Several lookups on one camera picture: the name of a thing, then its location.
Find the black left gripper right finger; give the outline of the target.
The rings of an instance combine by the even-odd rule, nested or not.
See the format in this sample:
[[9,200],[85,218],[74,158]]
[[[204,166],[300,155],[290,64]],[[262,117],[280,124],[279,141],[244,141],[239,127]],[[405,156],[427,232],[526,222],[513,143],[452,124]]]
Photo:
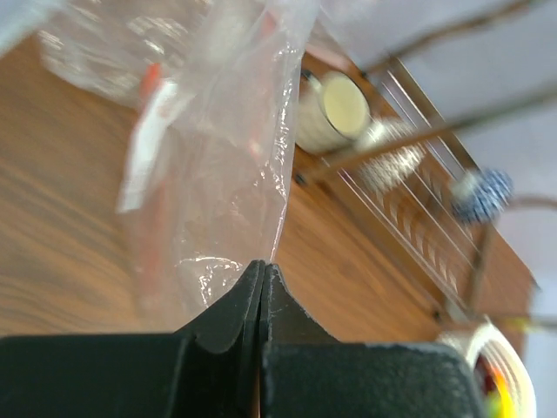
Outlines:
[[336,340],[292,297],[276,265],[261,296],[264,417],[484,417],[473,372],[434,342]]

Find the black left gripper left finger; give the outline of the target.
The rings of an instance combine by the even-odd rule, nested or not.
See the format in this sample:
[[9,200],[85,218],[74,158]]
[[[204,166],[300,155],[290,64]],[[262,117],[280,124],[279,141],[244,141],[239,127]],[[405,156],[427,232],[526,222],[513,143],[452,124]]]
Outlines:
[[172,333],[2,338],[2,416],[250,416],[264,273]]

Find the white perforated plastic basket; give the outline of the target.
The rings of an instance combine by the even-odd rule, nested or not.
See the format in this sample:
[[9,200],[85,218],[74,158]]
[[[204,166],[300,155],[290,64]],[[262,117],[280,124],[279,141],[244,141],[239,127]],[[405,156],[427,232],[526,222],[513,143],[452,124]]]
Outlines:
[[437,342],[456,349],[474,367],[482,355],[505,379],[517,417],[537,417],[534,385],[521,358],[506,336],[491,322],[474,329],[443,331]]

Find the steel two-tier dish rack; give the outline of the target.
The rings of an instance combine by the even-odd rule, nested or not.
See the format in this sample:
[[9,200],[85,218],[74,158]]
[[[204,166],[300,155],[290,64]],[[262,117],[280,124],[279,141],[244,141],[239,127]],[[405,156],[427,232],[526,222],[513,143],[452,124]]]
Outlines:
[[[554,210],[556,201],[542,195],[513,194],[506,209],[491,222],[461,223],[453,216],[449,186],[467,170],[486,169],[476,166],[455,133],[555,98],[551,86],[452,121],[427,120],[424,127],[414,126],[413,133],[368,151],[344,147],[330,162],[300,171],[295,179],[302,186],[340,179],[350,190],[342,198],[349,213],[379,234],[388,253],[409,269],[419,287],[434,286],[443,294],[444,301],[433,314],[436,320],[481,320],[478,298],[500,216],[519,209]],[[389,192],[371,191],[359,176],[359,167],[371,158],[411,145],[426,150],[417,169]]]

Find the blue white patterned bowl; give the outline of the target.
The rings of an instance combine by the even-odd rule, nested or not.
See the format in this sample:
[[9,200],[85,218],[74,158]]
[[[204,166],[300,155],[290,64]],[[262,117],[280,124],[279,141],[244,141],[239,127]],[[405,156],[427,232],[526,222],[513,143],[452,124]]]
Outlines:
[[467,170],[449,186],[453,216],[463,224],[491,222],[508,206],[513,181],[501,170]]

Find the cream enamel mug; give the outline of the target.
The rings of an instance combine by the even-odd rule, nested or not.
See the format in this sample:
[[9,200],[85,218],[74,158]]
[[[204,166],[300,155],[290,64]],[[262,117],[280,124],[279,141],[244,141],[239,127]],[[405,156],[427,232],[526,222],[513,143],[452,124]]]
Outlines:
[[347,147],[371,123],[362,90],[344,73],[330,71],[322,78],[301,71],[306,90],[299,98],[296,145],[312,155]]

